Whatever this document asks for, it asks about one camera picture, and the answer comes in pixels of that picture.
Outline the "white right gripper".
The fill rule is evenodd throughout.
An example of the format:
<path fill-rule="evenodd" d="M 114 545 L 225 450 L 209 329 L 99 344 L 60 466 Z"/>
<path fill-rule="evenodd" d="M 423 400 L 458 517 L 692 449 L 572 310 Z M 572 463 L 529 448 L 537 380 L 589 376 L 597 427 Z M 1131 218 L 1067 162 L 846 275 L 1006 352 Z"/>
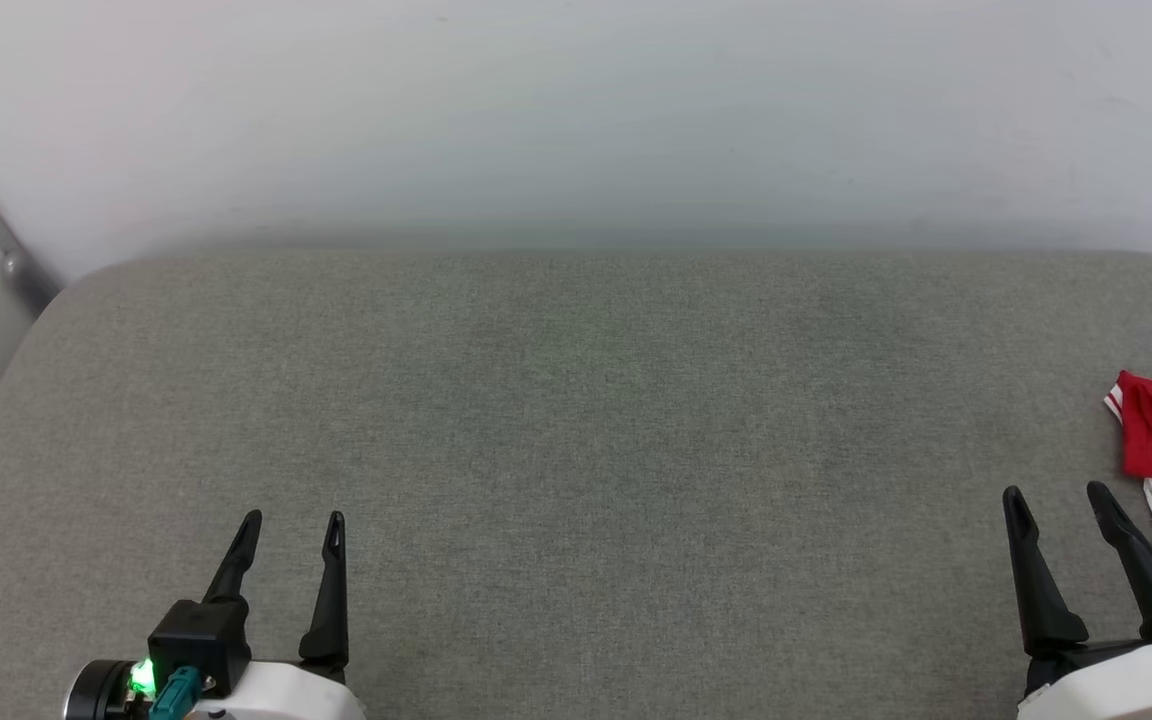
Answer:
<path fill-rule="evenodd" d="M 1005 488 L 1005 530 L 1030 662 L 1020 719 L 1152 719 L 1152 546 L 1105 483 L 1085 487 L 1102 541 L 1123 564 L 1143 641 L 1087 643 L 1044 560 L 1039 530 L 1020 487 Z"/>

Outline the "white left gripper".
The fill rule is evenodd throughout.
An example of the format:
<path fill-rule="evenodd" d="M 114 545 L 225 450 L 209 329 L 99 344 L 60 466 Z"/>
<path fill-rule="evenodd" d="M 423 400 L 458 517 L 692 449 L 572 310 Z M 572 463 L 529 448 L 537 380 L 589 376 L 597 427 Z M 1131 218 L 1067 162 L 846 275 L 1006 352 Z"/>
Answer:
<path fill-rule="evenodd" d="M 247 511 L 212 577 L 204 602 L 243 601 L 262 511 Z M 323 574 L 314 612 L 300 641 L 297 666 L 248 665 L 232 694 L 205 698 L 197 674 L 157 684 L 152 664 L 94 660 L 83 667 L 65 702 L 65 719 L 364 719 L 364 706 L 346 685 L 349 664 L 346 518 L 332 511 L 321 547 Z"/>

